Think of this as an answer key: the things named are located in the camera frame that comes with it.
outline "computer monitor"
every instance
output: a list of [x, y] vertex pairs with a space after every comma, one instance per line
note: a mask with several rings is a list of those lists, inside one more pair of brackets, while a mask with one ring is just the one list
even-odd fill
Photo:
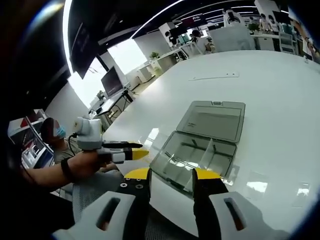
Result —
[[109, 98], [124, 88], [115, 67], [112, 67], [101, 79], [105, 93]]

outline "gray plastic box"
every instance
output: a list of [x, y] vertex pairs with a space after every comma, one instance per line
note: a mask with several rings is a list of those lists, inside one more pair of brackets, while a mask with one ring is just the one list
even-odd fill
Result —
[[193, 168], [226, 177], [241, 137], [245, 106], [228, 101], [192, 102], [151, 169], [184, 193], [192, 193]]

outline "white table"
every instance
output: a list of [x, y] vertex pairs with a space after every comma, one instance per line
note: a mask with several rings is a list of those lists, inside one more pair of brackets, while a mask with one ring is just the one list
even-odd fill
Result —
[[149, 62], [148, 64], [145, 64], [137, 69], [136, 73], [142, 83], [148, 82], [154, 76], [148, 69], [150, 67], [151, 63]]
[[[319, 192], [320, 65], [262, 50], [215, 53], [179, 62], [104, 134], [106, 140], [140, 141], [150, 149], [149, 158], [119, 165], [120, 171], [125, 174], [148, 165], [195, 100], [246, 104], [233, 160], [239, 172], [228, 189], [247, 197], [272, 228], [292, 232]], [[152, 176], [151, 205], [197, 236], [193, 201]], [[303, 183], [309, 190], [306, 185], [300, 192], [307, 196], [298, 199]]]
[[161, 57], [154, 59], [151, 61], [151, 66], [153, 67], [154, 71], [156, 69], [160, 69], [162, 73], [165, 73], [170, 68], [172, 68], [175, 64], [177, 64], [177, 60], [173, 54], [176, 53], [175, 51], [168, 52]]

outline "white wall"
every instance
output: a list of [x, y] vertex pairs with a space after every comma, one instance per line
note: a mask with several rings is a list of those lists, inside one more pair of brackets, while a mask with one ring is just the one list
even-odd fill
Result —
[[150, 59], [152, 52], [159, 53], [161, 56], [171, 51], [166, 39], [160, 31], [154, 31], [137, 37], [134, 40], [148, 60]]
[[100, 57], [109, 69], [112, 67], [115, 68], [123, 86], [133, 89], [140, 83], [140, 80], [137, 78], [136, 70], [133, 70], [127, 75], [124, 75], [109, 52], [105, 52]]
[[71, 85], [67, 83], [54, 97], [45, 113], [63, 125], [68, 136], [73, 133], [76, 118], [87, 117], [88, 111], [89, 109], [80, 100]]
[[274, 20], [276, 20], [273, 11], [280, 12], [277, 4], [275, 1], [272, 0], [255, 0], [254, 4], [258, 9], [260, 14], [264, 14], [266, 19], [268, 19], [268, 15], [273, 16]]

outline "window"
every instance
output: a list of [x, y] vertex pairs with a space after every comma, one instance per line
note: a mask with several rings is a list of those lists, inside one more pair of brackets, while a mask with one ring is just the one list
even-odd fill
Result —
[[69, 77], [68, 82], [87, 108], [91, 107], [91, 102], [100, 90], [105, 91], [101, 79], [106, 73], [105, 68], [95, 57], [83, 79], [77, 72]]
[[133, 39], [125, 40], [110, 47], [108, 52], [125, 75], [147, 61], [147, 58]]

